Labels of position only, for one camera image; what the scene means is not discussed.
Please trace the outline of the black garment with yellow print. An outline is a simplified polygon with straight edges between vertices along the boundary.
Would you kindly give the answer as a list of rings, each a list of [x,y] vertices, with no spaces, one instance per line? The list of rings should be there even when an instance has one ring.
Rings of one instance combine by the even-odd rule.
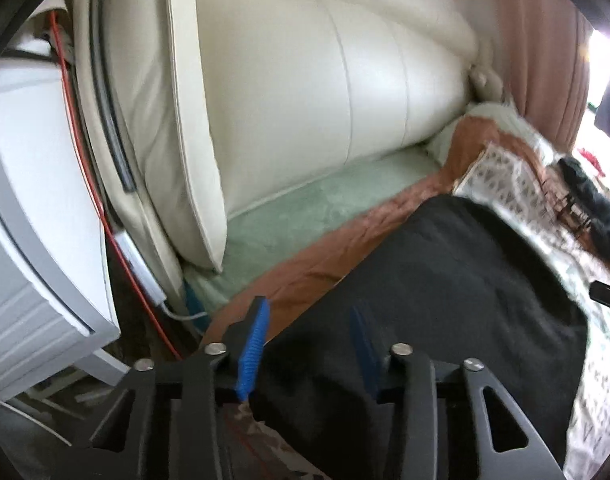
[[[254,417],[330,477],[378,479],[393,413],[364,388],[352,307],[367,311],[388,344],[448,363],[483,361],[564,460],[587,318],[493,211],[451,195],[427,200],[266,345]]]

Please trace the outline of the orange brown blanket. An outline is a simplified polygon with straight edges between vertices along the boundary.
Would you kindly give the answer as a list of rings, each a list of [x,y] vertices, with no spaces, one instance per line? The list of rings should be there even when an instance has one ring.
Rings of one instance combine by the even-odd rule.
[[[526,141],[501,130],[488,118],[465,117],[456,125],[442,168],[322,236],[287,262],[262,275],[216,313],[202,344],[220,341],[230,325],[245,318],[256,296],[265,296],[270,301],[266,338],[278,336],[373,252],[421,204],[437,195],[451,193],[490,144],[496,144],[526,162],[539,181],[544,178],[542,158]]]

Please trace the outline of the white nightstand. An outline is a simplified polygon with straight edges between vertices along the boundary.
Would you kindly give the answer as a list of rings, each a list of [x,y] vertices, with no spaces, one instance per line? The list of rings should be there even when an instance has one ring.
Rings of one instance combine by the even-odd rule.
[[[105,237],[70,133],[64,77],[40,35],[43,0],[0,56],[0,400],[77,367],[115,385],[126,366]]]

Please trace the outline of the green bed sheet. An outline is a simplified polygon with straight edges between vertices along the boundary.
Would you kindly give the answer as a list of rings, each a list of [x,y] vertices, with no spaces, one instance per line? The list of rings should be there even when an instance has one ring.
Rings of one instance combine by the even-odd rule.
[[[420,146],[352,162],[229,221],[222,271],[183,266],[191,314],[214,314],[277,264],[408,186],[438,163]]]

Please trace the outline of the black phone on bed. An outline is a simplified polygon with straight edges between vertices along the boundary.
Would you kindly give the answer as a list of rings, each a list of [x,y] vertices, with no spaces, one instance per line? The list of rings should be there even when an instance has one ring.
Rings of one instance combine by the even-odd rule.
[[[610,308],[610,285],[593,281],[589,286],[589,296],[598,304]]]

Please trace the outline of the patterned white bed quilt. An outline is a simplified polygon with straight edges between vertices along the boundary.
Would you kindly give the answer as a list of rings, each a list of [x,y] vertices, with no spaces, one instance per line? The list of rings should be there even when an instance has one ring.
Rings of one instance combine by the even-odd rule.
[[[610,454],[610,309],[590,298],[589,285],[610,285],[610,271],[556,220],[528,162],[495,143],[466,170],[454,194],[489,207],[524,237],[587,317],[585,364],[563,471],[569,479],[590,479]]]

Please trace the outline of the dark knitted garment on bed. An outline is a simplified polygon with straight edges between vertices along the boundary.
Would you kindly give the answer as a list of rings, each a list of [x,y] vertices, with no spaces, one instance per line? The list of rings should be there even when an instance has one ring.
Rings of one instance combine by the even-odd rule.
[[[577,159],[564,156],[558,165],[570,194],[590,220],[589,234],[598,255],[610,262],[610,200],[598,191]]]

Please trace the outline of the red cloth by window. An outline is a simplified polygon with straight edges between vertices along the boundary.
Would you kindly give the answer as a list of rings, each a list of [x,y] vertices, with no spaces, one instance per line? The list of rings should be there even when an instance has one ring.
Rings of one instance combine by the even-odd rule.
[[[590,151],[586,150],[585,148],[578,148],[577,151],[578,154],[582,156],[582,158],[584,158],[587,162],[590,163],[591,166],[593,166],[593,168],[597,171],[599,177],[605,177],[605,173],[602,169],[599,159],[597,159],[596,156],[594,156]]]

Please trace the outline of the cream leather headboard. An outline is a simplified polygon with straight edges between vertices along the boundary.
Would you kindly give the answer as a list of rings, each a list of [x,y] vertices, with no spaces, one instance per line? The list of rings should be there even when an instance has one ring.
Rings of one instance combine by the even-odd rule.
[[[74,0],[73,22],[101,181],[173,304],[239,214],[455,118],[482,53],[452,0]]]

